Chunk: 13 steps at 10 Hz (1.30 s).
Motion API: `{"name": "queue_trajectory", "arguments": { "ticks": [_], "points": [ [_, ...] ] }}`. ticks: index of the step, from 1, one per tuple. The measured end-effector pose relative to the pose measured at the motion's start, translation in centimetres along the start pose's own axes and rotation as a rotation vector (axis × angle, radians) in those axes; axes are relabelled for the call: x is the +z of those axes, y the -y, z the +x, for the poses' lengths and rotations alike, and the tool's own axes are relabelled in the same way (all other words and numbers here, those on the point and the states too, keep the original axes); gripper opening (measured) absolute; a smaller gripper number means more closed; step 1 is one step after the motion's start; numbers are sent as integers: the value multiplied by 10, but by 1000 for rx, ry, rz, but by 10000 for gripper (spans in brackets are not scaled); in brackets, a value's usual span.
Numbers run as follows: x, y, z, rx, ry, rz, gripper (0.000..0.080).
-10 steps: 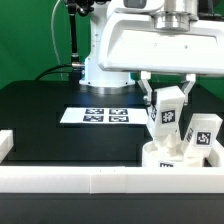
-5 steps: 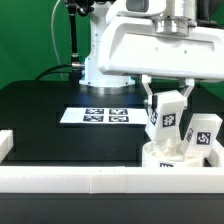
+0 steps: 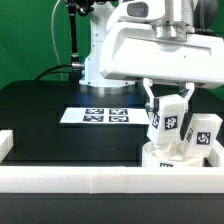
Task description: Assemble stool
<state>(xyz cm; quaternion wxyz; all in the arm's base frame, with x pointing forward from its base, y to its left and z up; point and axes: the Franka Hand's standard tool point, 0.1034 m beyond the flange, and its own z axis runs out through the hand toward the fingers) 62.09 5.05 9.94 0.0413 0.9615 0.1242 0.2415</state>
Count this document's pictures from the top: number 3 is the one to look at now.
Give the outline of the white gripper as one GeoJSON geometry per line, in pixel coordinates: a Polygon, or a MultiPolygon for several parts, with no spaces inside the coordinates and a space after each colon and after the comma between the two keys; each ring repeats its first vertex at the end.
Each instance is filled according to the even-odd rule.
{"type": "Polygon", "coordinates": [[[104,40],[99,70],[106,79],[144,78],[143,87],[149,98],[146,108],[156,113],[159,99],[151,90],[153,82],[182,83],[179,93],[186,101],[193,95],[195,85],[224,85],[224,40],[197,34],[189,34],[185,42],[160,40],[148,24],[120,22],[112,26],[104,40]]]}

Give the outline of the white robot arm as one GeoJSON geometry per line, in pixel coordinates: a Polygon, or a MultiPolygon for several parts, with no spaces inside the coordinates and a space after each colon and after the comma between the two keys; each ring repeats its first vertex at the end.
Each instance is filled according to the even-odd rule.
{"type": "Polygon", "coordinates": [[[120,88],[141,80],[194,88],[224,85],[224,39],[209,27],[218,0],[124,0],[97,5],[91,53],[80,84],[120,88]]]}

